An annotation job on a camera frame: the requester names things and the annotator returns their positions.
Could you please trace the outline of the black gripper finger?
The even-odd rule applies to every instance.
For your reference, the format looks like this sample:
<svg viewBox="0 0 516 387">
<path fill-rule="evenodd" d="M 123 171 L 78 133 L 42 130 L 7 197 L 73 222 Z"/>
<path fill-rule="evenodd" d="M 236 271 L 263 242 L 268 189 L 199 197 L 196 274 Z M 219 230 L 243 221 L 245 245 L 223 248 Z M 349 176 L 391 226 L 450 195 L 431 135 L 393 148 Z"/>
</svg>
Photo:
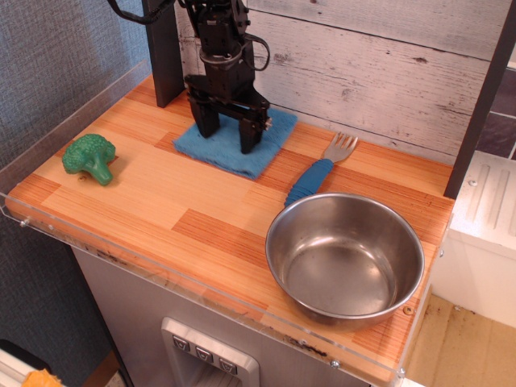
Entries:
<svg viewBox="0 0 516 387">
<path fill-rule="evenodd" d="M 261 141 L 262 126 L 260 121 L 241 119 L 239 121 L 240 149 L 243 154 L 248 154 Z"/>
<path fill-rule="evenodd" d="M 219 113 L 209 101 L 189 97 L 190 108 L 202 137 L 211 137 L 219 128 Z"/>
</svg>

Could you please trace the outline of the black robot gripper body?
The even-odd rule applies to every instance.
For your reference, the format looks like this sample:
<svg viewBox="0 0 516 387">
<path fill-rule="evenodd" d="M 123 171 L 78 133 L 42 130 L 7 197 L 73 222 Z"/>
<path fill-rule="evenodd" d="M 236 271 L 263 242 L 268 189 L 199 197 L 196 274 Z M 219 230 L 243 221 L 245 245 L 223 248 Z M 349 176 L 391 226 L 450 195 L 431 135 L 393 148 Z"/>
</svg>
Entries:
<svg viewBox="0 0 516 387">
<path fill-rule="evenodd" d="M 185 1 L 189 20 L 201 48 L 203 75 L 188 75 L 189 97 L 209 101 L 219 114 L 233 119 L 260 121 L 262 131 L 271 126 L 269 102 L 254 88 L 256 73 L 254 43 L 267 43 L 248 34 L 249 9 L 242 1 Z"/>
</svg>

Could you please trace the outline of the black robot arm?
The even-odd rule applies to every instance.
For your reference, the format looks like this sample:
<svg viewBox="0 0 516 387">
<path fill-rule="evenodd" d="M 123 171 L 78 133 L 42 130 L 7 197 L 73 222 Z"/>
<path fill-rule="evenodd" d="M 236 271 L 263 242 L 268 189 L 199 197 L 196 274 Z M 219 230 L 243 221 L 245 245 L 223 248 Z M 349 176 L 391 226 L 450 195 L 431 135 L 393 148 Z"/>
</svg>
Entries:
<svg viewBox="0 0 516 387">
<path fill-rule="evenodd" d="M 254 87 L 256 73 L 265 70 L 255 64 L 254 43 L 269 52 L 261 38 L 248 34 L 249 9 L 241 1 L 186 1 L 196 37 L 203 75 L 188 75 L 185 83 L 193 117 L 202 137 L 219 128 L 221 114 L 239 123 L 240 147 L 248 154 L 271 126 L 269 101 Z"/>
</svg>

